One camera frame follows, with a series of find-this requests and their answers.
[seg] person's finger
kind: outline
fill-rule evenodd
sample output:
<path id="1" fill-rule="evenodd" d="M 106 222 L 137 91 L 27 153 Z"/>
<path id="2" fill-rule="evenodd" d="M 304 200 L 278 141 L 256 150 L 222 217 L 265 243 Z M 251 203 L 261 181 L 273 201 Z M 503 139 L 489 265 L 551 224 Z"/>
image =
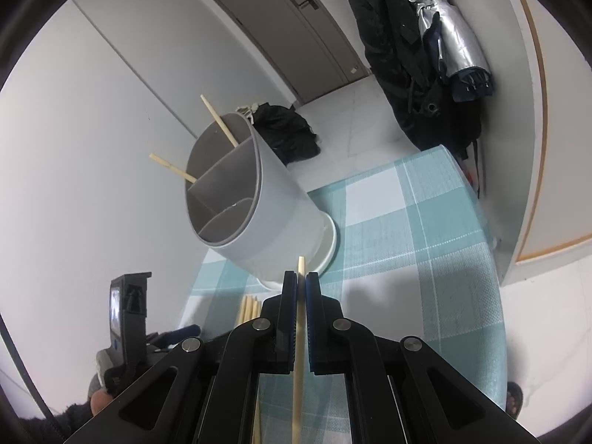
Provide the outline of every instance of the person's finger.
<path id="1" fill-rule="evenodd" d="M 91 396 L 92 415 L 97 415 L 99 412 L 105 409 L 111 401 L 113 401 L 113 398 L 107 393 L 106 390 L 99 389 L 98 391 L 95 391 Z"/>

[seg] floor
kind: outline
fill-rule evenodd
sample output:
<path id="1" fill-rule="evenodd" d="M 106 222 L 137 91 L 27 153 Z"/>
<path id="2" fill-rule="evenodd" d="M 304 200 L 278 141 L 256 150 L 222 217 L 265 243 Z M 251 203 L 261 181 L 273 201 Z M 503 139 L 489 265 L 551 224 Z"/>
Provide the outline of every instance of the floor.
<path id="1" fill-rule="evenodd" d="M 298 113 L 321 147 L 317 157 L 288 165 L 307 192 L 417 151 L 373 76 L 307 103 Z"/>
<path id="2" fill-rule="evenodd" d="M 288 166 L 310 191 L 417 151 L 373 77 L 298 110 L 321 154 Z M 592 256 L 500 289 L 519 422 L 541 436 L 592 403 Z"/>

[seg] door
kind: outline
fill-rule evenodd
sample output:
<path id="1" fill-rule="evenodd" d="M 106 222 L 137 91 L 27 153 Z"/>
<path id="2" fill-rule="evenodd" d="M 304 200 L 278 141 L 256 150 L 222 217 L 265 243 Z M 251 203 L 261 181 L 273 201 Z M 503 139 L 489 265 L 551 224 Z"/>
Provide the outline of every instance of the door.
<path id="1" fill-rule="evenodd" d="M 307 103 L 368 73 L 315 0 L 217 0 Z"/>

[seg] folded umbrella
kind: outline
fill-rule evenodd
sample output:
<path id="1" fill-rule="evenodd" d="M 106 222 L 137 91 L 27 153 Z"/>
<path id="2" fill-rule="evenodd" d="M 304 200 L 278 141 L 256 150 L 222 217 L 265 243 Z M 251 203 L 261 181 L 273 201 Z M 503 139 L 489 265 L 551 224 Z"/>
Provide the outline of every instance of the folded umbrella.
<path id="1" fill-rule="evenodd" d="M 440 78 L 457 102 L 494 91 L 481 45 L 459 9 L 448 0 L 409 0 L 419 18 L 419 31 Z"/>

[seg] table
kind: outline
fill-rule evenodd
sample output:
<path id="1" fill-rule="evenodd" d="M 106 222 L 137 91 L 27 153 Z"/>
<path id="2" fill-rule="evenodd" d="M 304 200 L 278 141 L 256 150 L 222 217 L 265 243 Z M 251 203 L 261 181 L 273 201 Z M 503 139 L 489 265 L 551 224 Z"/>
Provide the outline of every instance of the table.
<path id="1" fill-rule="evenodd" d="M 491 238 L 448 151 L 436 147 L 309 195 L 338 229 L 322 293 L 377 336 L 421 337 L 504 407 L 505 329 Z M 205 339 L 226 332 L 245 293 L 277 294 L 210 249 L 181 325 L 201 325 Z M 291 376 L 262 375 L 259 396 L 263 442 L 289 442 Z M 302 442 L 351 442 L 342 376 L 305 373 L 303 412 Z"/>

